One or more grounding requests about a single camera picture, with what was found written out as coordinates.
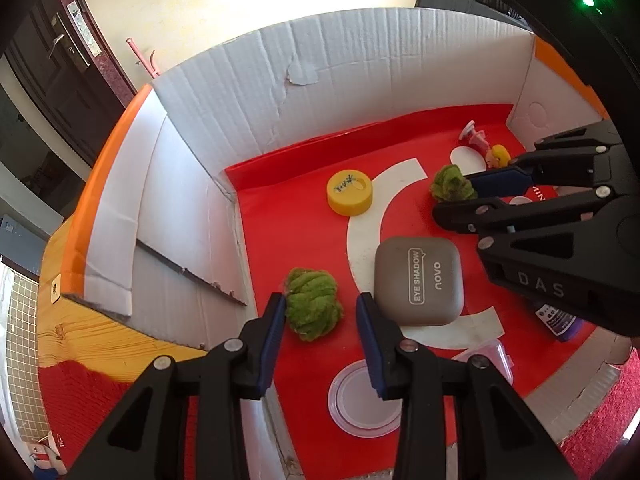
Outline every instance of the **yellow bottle cap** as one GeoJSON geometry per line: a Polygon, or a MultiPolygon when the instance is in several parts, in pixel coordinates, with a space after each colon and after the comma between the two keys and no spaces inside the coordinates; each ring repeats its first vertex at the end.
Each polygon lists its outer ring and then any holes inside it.
{"type": "Polygon", "coordinates": [[[326,199],[338,215],[360,215],[371,206],[373,184],[361,171],[338,171],[326,183],[326,199]]]}

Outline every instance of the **plastic lid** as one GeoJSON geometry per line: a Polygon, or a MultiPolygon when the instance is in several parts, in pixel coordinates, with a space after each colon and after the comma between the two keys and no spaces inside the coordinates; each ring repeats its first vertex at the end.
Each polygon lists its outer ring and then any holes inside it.
{"type": "Polygon", "coordinates": [[[361,171],[338,171],[326,183],[326,199],[339,215],[356,216],[371,206],[373,184],[361,171]]]}
{"type": "Polygon", "coordinates": [[[343,431],[376,438],[400,427],[402,400],[382,400],[371,386],[365,360],[340,371],[329,387],[329,414],[343,431]]]}
{"type": "Polygon", "coordinates": [[[513,384],[513,373],[511,367],[513,362],[511,358],[504,351],[504,346],[497,339],[491,339],[482,343],[480,346],[465,350],[462,354],[456,355],[453,359],[455,361],[462,361],[466,363],[472,355],[480,354],[489,359],[500,373],[504,375],[504,378],[509,381],[509,384],[513,384]]]}

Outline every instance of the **red mat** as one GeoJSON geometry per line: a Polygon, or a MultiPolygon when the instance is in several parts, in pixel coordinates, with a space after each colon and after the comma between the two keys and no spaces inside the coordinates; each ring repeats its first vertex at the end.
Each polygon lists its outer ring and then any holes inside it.
{"type": "MultiPolygon", "coordinates": [[[[274,381],[307,480],[338,480],[392,467],[398,440],[398,432],[369,440],[348,435],[328,413],[330,383],[363,354],[354,315],[358,290],[346,253],[348,219],[329,209],[327,180],[344,169],[363,171],[373,179],[411,158],[433,177],[449,164],[449,154],[469,119],[476,120],[478,129],[486,130],[492,144],[503,144],[515,156],[524,148],[504,124],[510,109],[510,105],[475,105],[419,112],[313,139],[228,168],[227,174],[238,189],[258,310],[266,305],[271,292],[282,290],[292,267],[332,273],[338,282],[338,299],[345,307],[344,320],[317,342],[301,342],[287,330],[276,366],[274,381]]],[[[564,364],[593,326],[586,324],[571,342],[559,343],[526,310],[522,298],[490,284],[476,255],[477,237],[445,232],[431,220],[430,183],[429,179],[419,180],[394,198],[383,218],[380,239],[410,235],[454,241],[463,266],[463,313],[495,307],[506,331],[501,341],[514,361],[514,387],[526,396],[564,364]]],[[[553,196],[550,188],[540,191],[553,196]]],[[[538,200],[532,190],[528,196],[538,200]]],[[[458,352],[436,350],[447,357],[458,352]]],[[[448,419],[452,427],[451,412],[448,419]]],[[[452,432],[449,441],[453,440],[452,432]]]]}

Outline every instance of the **tiled wall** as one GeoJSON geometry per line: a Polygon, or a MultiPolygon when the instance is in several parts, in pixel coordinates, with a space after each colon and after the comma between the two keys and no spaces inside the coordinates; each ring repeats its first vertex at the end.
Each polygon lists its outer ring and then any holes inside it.
{"type": "Polygon", "coordinates": [[[38,284],[15,273],[6,334],[9,392],[23,440],[39,440],[49,432],[38,385],[36,301],[38,284]]]}

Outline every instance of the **white curved stripe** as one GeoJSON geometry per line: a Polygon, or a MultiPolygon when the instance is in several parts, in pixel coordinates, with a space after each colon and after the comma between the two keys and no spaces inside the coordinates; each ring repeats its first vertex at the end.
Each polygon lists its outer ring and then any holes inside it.
{"type": "Polygon", "coordinates": [[[460,316],[445,326],[403,326],[402,334],[418,343],[445,350],[466,350],[504,335],[494,307],[460,316]]]}
{"type": "Polygon", "coordinates": [[[376,249],[380,244],[380,227],[386,208],[409,184],[427,178],[418,159],[394,164],[373,179],[373,202],[361,215],[349,218],[347,258],[353,281],[360,292],[373,292],[376,249]]]}
{"type": "Polygon", "coordinates": [[[449,160],[460,168],[463,175],[486,170],[486,162],[482,155],[469,146],[458,146],[451,150],[449,160]]]}
{"type": "MultiPolygon", "coordinates": [[[[386,208],[405,187],[425,178],[427,174],[416,158],[398,162],[373,179],[373,202],[368,211],[349,218],[347,258],[360,292],[373,291],[376,249],[386,208]]],[[[433,348],[459,350],[497,339],[504,335],[504,329],[491,307],[484,312],[460,316],[445,326],[402,327],[402,333],[433,348]]]]}

